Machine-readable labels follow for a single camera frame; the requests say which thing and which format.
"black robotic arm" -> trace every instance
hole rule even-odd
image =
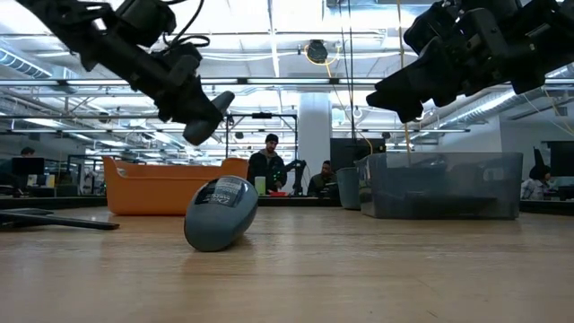
[[[287,173],[295,170],[295,181],[293,182],[293,195],[295,196],[302,196],[303,195],[303,186],[301,182],[303,180],[303,171],[307,167],[306,161],[294,160],[287,165],[281,167],[278,170],[274,170],[274,180],[278,180],[280,178],[286,178]]]
[[[78,0],[17,1],[78,53],[87,71],[106,66],[152,98],[160,120],[185,124],[183,136],[191,144],[210,137],[235,98],[224,92],[209,101],[196,73],[202,57],[194,44],[180,39],[151,54],[141,48],[175,30],[176,18],[166,2],[126,0],[114,11],[107,3]]]
[[[516,94],[544,85],[545,75],[574,61],[574,0],[444,0],[404,34],[419,58],[376,84],[370,106],[403,123],[457,95],[510,82]]]

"desk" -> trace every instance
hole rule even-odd
[[[260,196],[259,206],[317,206],[317,207],[341,207],[341,201],[331,198],[305,197],[305,196]]]
[[[520,212],[574,215],[574,202],[522,200],[520,201]]]
[[[108,220],[105,208],[57,215]],[[376,220],[259,209],[224,253],[194,252],[180,217],[117,231],[0,233],[0,312],[21,322],[567,322],[574,218]]]
[[[71,197],[19,197],[0,196],[0,210],[33,207],[45,210],[60,210],[78,207],[108,205],[105,196]]]

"black jacket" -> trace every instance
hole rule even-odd
[[[275,181],[280,181],[284,186],[287,182],[287,173],[283,171],[283,159],[277,153],[268,153],[262,149],[249,158],[248,181],[255,185],[255,177],[265,177],[265,189],[276,192]]]
[[[308,196],[318,196],[319,193],[325,188],[325,185],[328,183],[336,183],[337,177],[335,174],[332,174],[328,177],[323,177],[322,174],[317,174],[311,178],[309,181],[309,188],[307,188],[307,195]]]

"computer monitor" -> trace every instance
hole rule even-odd
[[[12,174],[17,176],[43,175],[44,159],[35,157],[12,158]]]
[[[373,153],[385,151],[384,138],[369,139],[373,146]],[[341,168],[355,167],[355,162],[369,156],[370,146],[362,138],[331,138],[331,169],[334,171]]]
[[[550,168],[553,176],[574,176],[574,142],[550,142]]]

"orange plastic tub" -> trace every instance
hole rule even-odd
[[[118,215],[185,215],[194,194],[222,175],[243,179],[248,161],[228,158],[222,166],[137,165],[104,157],[108,208]]]

